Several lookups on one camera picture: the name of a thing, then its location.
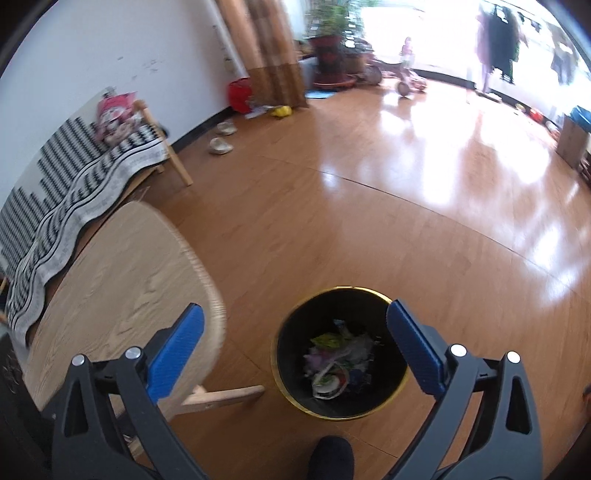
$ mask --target wooden floor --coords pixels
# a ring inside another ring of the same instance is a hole
[[[318,438],[340,434],[353,444],[355,478],[376,480],[413,438],[433,404],[413,378],[387,408],[344,423],[305,415],[274,386],[280,322],[337,285],[403,299],[476,355],[519,352],[552,469],[584,423],[591,381],[591,194],[544,128],[439,83],[414,100],[386,83],[236,125],[228,155],[205,153],[213,134],[181,152],[194,185],[167,169],[149,179],[146,197],[186,237],[228,308],[206,388],[268,388],[250,406],[175,419],[211,477],[303,479]]]

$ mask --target yellow toy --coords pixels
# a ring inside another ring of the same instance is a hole
[[[276,116],[277,118],[283,118],[285,116],[290,116],[293,113],[293,110],[288,105],[283,105],[277,107],[275,110],[271,112],[272,116]]]

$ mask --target white wall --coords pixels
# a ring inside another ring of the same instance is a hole
[[[171,141],[226,108],[235,76],[214,24],[224,35],[214,0],[59,0],[0,77],[0,205],[52,133],[107,86],[137,91]]]

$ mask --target wooden stool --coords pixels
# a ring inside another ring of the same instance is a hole
[[[76,258],[41,319],[25,383],[39,409],[60,387],[72,357],[91,361],[144,347],[195,302],[205,315],[203,336],[173,392],[158,402],[167,420],[260,396],[264,387],[207,392],[201,384],[222,347],[226,313],[212,279],[186,241],[156,210],[131,202],[117,210]],[[124,408],[112,400],[115,414]],[[129,446],[142,452],[137,439]]]

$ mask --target red bucket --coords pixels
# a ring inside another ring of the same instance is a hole
[[[230,106],[238,113],[248,113],[251,111],[251,107],[248,105],[251,96],[251,80],[248,77],[234,80],[228,85]]]

